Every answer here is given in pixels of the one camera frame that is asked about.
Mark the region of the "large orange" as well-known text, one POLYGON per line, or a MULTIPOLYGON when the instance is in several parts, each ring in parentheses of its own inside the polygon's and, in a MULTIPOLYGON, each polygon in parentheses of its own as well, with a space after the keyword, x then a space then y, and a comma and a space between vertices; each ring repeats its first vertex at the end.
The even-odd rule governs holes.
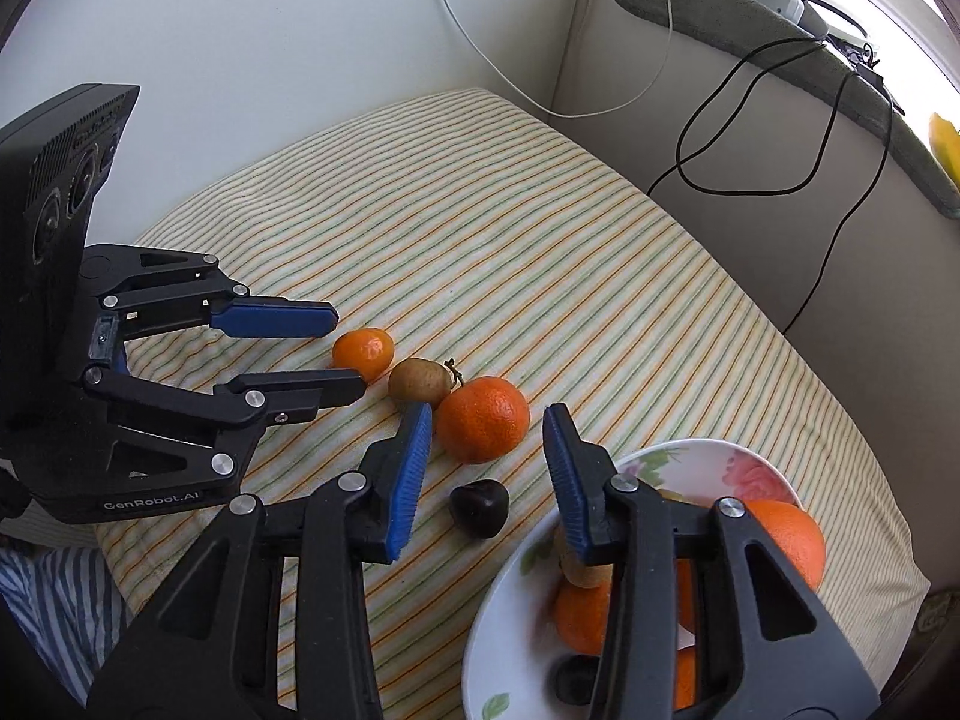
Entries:
POLYGON ((827 544, 817 522, 807 512, 784 500, 749 500, 747 509, 807 585, 812 590, 820 589, 827 562, 827 544))
POLYGON ((698 652, 695 645, 677 652, 675 658, 674 710, 688 709, 697 702, 698 652))

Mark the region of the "floral white plate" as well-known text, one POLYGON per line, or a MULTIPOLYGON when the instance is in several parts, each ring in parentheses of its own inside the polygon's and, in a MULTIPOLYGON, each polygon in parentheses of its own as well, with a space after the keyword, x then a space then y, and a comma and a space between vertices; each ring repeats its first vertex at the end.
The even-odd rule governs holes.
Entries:
POLYGON ((723 497, 737 502, 784 500, 796 505, 796 491, 779 470, 752 450, 719 439, 677 439, 636 450, 615 463, 617 473, 641 481, 633 494, 615 493, 610 504, 626 512, 625 552, 612 589, 610 621, 623 632, 608 634, 597 704, 567 706, 556 699, 551 675, 571 650, 551 622, 560 588, 560 550, 553 546, 558 514, 547 515, 524 538, 483 600, 473 621, 462 661, 462 707, 469 718, 584 718, 590 710, 626 706, 605 691, 623 688, 626 668, 649 667, 656 676, 674 676, 674 649, 683 642, 672 610, 675 593, 674 523, 669 491, 695 504, 723 497))

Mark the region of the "striped table cloth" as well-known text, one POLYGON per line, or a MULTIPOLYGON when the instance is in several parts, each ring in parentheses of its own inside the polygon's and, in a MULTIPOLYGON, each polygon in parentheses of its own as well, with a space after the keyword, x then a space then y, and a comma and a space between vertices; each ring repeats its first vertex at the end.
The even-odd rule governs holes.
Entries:
MULTIPOLYGON (((195 193, 137 244, 210 252, 252 293, 322 299, 337 330, 382 328, 397 359, 454 359, 530 405, 523 444, 487 466, 434 444, 412 541, 364 569, 387 718, 464 718, 460 663, 494 576, 548 514, 539 422, 568 405, 613 458, 679 437, 754 450, 827 540, 820 598, 887 683, 929 582, 850 415, 698 241, 643 192, 481 89, 383 107, 195 193), (493 476, 501 535, 473 543, 449 491, 493 476)), ((244 491, 268 504, 355 468, 395 431, 381 379, 363 400, 265 434, 244 491)))

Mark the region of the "dark plum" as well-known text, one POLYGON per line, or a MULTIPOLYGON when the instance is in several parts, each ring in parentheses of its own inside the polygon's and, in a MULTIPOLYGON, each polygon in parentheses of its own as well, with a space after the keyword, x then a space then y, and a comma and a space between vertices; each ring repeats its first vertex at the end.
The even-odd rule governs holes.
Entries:
POLYGON ((470 538, 493 538, 508 520, 508 489, 496 479, 462 484, 449 494, 449 509, 455 525, 470 538))
POLYGON ((596 687, 601 659, 594 655, 568 655, 556 663, 551 672, 553 695, 560 704, 587 707, 596 687))

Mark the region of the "brown kiwi fruit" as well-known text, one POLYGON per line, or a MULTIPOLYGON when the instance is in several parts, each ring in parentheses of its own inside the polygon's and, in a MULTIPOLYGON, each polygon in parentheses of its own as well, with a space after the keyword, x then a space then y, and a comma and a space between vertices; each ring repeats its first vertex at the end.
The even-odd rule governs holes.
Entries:
POLYGON ((436 408, 451 390, 451 371, 441 362, 429 359, 404 359, 392 369, 387 382, 389 397, 397 405, 420 401, 436 408))

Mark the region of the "stemmed mandarin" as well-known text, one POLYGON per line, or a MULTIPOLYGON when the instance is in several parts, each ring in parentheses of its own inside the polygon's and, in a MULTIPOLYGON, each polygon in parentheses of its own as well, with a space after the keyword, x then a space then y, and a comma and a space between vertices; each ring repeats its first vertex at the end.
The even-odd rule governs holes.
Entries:
POLYGON ((501 377, 479 377, 456 388, 434 415, 443 449, 464 465, 483 465, 523 442, 530 406, 519 388, 501 377))

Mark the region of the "grey windowsill mat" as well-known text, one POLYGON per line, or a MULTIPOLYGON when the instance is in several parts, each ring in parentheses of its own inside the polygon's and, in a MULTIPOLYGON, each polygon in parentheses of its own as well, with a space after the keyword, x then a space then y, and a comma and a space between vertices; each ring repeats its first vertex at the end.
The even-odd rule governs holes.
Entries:
POLYGON ((921 145, 900 115, 889 109, 884 94, 856 80, 839 86, 850 66, 833 52, 817 47, 789 21, 754 0, 613 0, 626 13, 705 46, 769 68, 822 103, 836 104, 839 114, 890 147, 890 156, 940 215, 958 218, 958 188, 934 156, 921 145))

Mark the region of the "yellow bowl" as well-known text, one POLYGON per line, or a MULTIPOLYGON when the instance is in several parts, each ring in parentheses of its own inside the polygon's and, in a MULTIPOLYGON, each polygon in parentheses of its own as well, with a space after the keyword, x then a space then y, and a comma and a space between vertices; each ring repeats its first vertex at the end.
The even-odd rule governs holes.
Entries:
POLYGON ((955 187, 960 187, 960 133, 958 128, 939 114, 929 122, 929 146, 939 166, 955 187))

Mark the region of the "small orange kumquat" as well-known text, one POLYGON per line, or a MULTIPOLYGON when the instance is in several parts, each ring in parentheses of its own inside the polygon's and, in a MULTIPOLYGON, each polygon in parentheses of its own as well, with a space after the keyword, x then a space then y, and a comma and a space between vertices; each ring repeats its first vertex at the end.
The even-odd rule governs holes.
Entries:
POLYGON ((338 369, 353 369, 366 383, 373 383, 391 367, 394 340, 382 328, 358 328, 343 333, 332 346, 332 362, 338 369))

